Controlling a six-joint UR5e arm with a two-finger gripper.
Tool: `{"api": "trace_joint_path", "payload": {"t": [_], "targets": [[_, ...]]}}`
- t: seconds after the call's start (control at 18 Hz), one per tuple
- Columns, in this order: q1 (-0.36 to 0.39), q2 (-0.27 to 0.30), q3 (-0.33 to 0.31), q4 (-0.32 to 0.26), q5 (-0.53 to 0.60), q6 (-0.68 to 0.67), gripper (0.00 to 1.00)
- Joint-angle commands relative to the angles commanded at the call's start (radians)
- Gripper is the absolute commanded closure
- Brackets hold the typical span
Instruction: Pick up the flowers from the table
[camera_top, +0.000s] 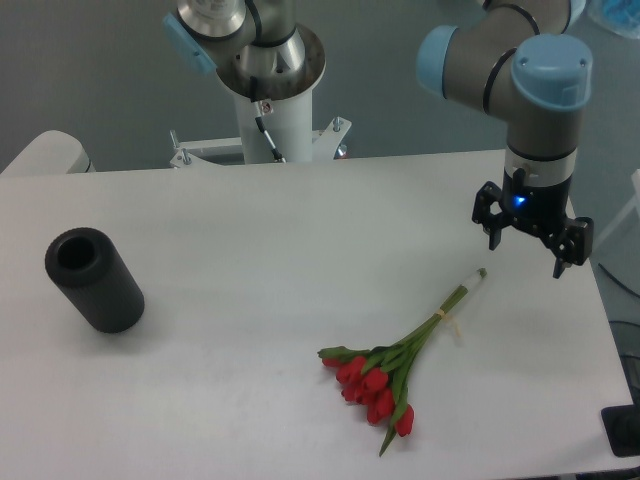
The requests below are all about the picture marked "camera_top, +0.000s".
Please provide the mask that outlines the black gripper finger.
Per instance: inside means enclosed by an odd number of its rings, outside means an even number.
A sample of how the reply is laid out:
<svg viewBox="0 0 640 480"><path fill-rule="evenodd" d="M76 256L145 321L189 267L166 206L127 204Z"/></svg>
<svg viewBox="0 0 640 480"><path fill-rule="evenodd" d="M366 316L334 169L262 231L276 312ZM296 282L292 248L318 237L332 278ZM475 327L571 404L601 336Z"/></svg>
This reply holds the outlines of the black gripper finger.
<svg viewBox="0 0 640 480"><path fill-rule="evenodd" d="M472 221L481 225L489 238L489 249L495 250L501 242L502 231L511 226L511 215L500 206L502 190L488 181L476 193Z"/></svg>
<svg viewBox="0 0 640 480"><path fill-rule="evenodd" d="M544 236L544 245L555 257L554 279L559 279L567 268L585 263L593 249L594 230L590 217L565 217L554 231Z"/></svg>

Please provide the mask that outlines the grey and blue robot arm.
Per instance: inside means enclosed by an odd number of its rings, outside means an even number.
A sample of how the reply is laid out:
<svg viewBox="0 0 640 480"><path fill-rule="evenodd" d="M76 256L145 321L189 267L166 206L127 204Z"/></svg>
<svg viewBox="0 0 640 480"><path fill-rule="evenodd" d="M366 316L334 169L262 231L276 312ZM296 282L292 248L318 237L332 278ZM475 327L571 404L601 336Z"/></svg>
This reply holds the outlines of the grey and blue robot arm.
<svg viewBox="0 0 640 480"><path fill-rule="evenodd" d="M496 248L505 228L535 238L561 275L583 264L594 225L566 212L593 57L568 34L580 1L486 1L473 28L442 25L416 56L419 85L507 126L503 179L477 192L472 219ZM312 93L326 68L292 1L180 1L162 22L195 71L233 96L248 164L332 160L339 125L312 131Z"/></svg>

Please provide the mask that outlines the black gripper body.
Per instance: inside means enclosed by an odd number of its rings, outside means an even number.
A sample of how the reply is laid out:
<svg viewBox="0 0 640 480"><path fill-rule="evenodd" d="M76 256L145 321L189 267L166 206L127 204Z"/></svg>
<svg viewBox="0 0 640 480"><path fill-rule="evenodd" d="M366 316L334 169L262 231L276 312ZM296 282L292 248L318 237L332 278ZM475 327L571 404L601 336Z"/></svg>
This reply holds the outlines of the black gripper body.
<svg viewBox="0 0 640 480"><path fill-rule="evenodd" d="M513 187L513 179L503 175L501 209L508 226L536 237L557 235L567 218L566 205L572 177L545 187Z"/></svg>

